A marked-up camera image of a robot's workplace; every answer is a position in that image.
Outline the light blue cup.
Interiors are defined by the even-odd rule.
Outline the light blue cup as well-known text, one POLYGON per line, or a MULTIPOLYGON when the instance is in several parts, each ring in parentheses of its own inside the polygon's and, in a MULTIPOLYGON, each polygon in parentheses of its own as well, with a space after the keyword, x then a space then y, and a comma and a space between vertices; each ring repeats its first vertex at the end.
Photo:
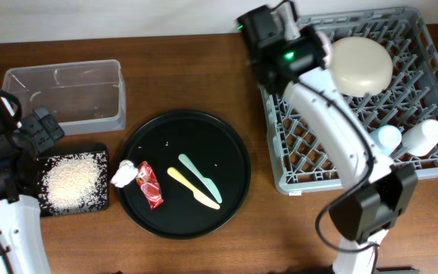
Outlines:
POLYGON ((385 125, 372 131, 370 136, 379 146, 379 149, 388 156, 390 156, 402 142, 402 133, 397 127, 391 125, 385 125))

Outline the cream plate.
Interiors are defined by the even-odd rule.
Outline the cream plate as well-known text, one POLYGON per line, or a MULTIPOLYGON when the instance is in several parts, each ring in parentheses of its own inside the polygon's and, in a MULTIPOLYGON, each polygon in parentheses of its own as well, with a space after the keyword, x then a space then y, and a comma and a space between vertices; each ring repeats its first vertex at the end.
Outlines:
POLYGON ((338 90, 352 97, 376 95, 392 80, 392 59, 387 50, 365 37, 345 37, 332 46, 330 71, 338 90))

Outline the mint green plastic knife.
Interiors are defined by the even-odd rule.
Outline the mint green plastic knife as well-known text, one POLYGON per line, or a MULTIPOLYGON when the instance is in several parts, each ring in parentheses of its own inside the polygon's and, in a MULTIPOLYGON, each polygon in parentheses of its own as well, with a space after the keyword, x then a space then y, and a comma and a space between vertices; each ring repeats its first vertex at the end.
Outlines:
POLYGON ((204 177, 198 168, 192 163, 189 157, 185 154, 180 154, 178 156, 179 161, 187 167, 208 189, 211 195, 214 197, 217 203, 221 204, 223 202, 222 196, 219 189, 215 185, 212 179, 204 177))

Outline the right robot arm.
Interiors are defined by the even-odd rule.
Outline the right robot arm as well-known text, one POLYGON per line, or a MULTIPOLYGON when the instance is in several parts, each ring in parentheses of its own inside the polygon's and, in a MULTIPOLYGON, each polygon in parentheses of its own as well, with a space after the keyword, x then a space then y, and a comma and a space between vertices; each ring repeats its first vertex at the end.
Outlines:
POLYGON ((382 153, 335 87, 329 66, 329 38, 314 26, 299 27, 294 2, 290 10, 260 6, 236 22, 259 83, 293 107, 313 131, 334 164, 345 192, 316 217, 320 232, 328 214, 341 234, 333 273, 375 273, 379 247, 408 207, 418 177, 411 165, 396 167, 382 153))

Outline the red snack wrapper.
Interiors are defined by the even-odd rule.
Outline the red snack wrapper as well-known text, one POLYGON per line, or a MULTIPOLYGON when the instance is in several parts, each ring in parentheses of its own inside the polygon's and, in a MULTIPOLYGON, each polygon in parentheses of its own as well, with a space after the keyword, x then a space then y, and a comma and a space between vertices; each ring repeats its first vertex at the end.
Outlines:
POLYGON ((147 199, 151 211, 163 203, 160 184, 157 181, 152 166, 148 162, 143 161, 139 164, 138 175, 135 180, 147 199))

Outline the round black tray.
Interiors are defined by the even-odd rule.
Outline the round black tray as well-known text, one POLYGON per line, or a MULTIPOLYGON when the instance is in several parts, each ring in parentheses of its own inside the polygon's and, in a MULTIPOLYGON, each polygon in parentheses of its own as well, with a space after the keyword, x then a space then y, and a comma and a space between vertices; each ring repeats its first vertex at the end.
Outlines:
POLYGON ((243 140, 222 119, 196 110, 162 114, 136 129, 119 156, 134 164, 146 161, 160 184, 163 203, 151 209, 136 182, 117 189, 128 216, 146 231, 170 239, 192 239, 226 224, 249 191, 251 164, 243 140), (187 187, 167 174, 176 168, 205 195, 207 187, 179 161, 185 154, 202 176, 211 179, 222 201, 212 209, 196 200, 187 187))

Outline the yellow plastic knife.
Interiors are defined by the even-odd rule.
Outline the yellow plastic knife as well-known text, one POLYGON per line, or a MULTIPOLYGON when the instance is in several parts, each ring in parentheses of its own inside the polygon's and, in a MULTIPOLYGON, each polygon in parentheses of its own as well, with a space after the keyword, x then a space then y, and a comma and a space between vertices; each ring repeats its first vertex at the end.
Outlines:
POLYGON ((220 208, 220 205, 218 203, 206 196, 201 190, 193 186, 176 168, 169 167, 167 169, 167 174, 171 176, 174 180, 178 181, 183 186, 188 188, 192 192, 194 198, 201 204, 215 210, 218 210, 220 208))

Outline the grey dishwasher rack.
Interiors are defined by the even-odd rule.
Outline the grey dishwasher rack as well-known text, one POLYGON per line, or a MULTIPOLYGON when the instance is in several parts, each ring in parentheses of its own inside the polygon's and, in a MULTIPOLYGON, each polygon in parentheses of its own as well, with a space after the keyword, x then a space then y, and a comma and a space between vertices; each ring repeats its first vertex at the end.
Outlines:
MULTIPOLYGON (((416 8, 302 15, 298 23, 314 25, 331 41, 370 38, 389 52, 393 64, 390 89, 346 99, 368 131, 385 125, 405 131, 426 119, 438 121, 438 52, 416 8)), ((334 164, 306 120, 265 88, 260 92, 276 189, 284 195, 299 196, 341 188, 334 164)), ((438 144, 422 157, 410 155, 399 146, 392 157, 397 166, 412 164, 421 180, 438 177, 438 144)))

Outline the white cup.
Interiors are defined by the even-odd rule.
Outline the white cup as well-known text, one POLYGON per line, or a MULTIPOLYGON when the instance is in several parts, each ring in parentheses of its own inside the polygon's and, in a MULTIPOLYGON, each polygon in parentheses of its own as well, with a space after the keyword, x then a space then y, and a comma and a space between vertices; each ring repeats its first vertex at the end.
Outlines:
POLYGON ((427 155, 438 144, 438 121, 427 119, 417 124, 402 135, 401 143, 410 155, 427 155))

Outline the clear plastic bin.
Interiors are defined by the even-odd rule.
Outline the clear plastic bin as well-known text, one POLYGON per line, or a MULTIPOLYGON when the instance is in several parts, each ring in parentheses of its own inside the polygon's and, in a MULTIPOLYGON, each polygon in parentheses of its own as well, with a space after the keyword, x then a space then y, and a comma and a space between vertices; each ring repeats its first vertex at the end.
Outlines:
POLYGON ((11 68, 2 90, 18 98, 24 116, 45 107, 66 135, 125 129, 126 87, 115 59, 11 68))

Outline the crumpled white tissue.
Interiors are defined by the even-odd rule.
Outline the crumpled white tissue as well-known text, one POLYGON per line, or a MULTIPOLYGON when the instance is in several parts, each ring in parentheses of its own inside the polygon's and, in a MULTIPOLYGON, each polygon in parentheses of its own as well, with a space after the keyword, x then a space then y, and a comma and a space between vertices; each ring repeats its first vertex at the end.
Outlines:
POLYGON ((115 187, 123 188, 131 183, 138 176, 138 168, 130 160, 123 160, 119 163, 119 168, 111 178, 111 184, 115 187))

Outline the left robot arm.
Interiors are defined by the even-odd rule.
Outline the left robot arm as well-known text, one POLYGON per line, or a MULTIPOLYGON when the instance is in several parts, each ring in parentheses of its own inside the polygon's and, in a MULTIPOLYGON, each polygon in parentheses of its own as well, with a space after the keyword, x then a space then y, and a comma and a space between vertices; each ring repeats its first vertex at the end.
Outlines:
POLYGON ((65 133, 45 107, 24 115, 0 89, 0 273, 50 271, 40 226, 37 158, 65 133))

